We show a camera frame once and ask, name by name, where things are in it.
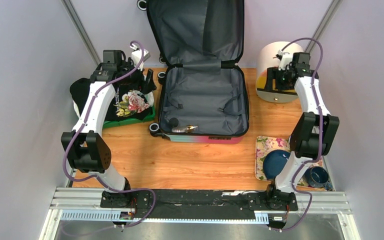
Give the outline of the round pastel drawer cabinet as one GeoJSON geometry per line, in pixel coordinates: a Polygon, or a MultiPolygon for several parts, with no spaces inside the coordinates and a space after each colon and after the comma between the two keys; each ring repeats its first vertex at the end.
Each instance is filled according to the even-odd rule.
{"type": "Polygon", "coordinates": [[[294,89],[278,90],[276,87],[275,72],[271,68],[277,69],[280,60],[277,58],[280,51],[287,41],[272,42],[259,52],[256,66],[256,94],[258,97],[270,103],[290,103],[298,99],[298,95],[294,89]]]}

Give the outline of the black floral print garment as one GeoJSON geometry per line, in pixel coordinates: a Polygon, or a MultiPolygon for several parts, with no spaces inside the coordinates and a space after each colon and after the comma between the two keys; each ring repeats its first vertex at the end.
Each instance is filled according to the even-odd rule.
{"type": "Polygon", "coordinates": [[[119,81],[114,85],[115,95],[105,116],[106,121],[143,120],[152,113],[155,103],[153,91],[143,93],[139,82],[119,81]]]}

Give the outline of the green plastic tray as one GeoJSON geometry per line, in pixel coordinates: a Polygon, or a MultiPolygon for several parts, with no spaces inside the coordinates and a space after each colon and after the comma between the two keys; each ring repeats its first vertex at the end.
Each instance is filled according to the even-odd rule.
{"type": "Polygon", "coordinates": [[[121,126],[138,124],[138,123],[151,122],[154,120],[155,116],[156,116],[156,108],[155,108],[155,106],[153,106],[150,109],[149,114],[146,115],[143,119],[128,118],[128,119],[120,120],[120,121],[105,121],[103,124],[103,129],[121,127],[121,126]]]}

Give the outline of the black clothing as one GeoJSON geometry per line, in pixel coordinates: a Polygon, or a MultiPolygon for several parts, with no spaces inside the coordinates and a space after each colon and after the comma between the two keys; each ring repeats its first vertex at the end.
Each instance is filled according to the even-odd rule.
{"type": "Polygon", "coordinates": [[[80,118],[86,105],[90,93],[90,79],[80,78],[73,82],[69,88],[73,101],[73,108],[78,118],[80,118]]]}

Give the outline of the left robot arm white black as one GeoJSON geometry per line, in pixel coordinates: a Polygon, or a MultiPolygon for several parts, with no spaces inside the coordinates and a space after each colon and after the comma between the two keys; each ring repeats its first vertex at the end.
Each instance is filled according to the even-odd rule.
{"type": "Polygon", "coordinates": [[[90,76],[89,94],[79,117],[70,132],[63,132],[64,148],[62,169],[72,182],[97,179],[106,192],[114,193],[118,206],[128,207],[133,201],[128,180],[111,163],[111,150],[102,138],[105,117],[112,99],[116,95],[114,84],[125,80],[149,58],[149,51],[135,47],[131,53],[133,69],[123,74],[123,52],[105,50],[103,62],[90,76]]]}

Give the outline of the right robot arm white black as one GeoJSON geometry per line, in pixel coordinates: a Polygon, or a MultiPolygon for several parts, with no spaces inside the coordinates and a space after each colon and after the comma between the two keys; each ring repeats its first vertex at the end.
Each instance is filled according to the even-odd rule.
{"type": "Polygon", "coordinates": [[[323,101],[317,70],[310,69],[310,54],[280,50],[276,56],[279,66],[268,68],[267,77],[275,79],[278,90],[296,92],[302,115],[289,138],[290,156],[267,187],[265,204],[273,210],[288,209],[296,199],[299,180],[313,163],[328,154],[340,124],[323,101]]]}

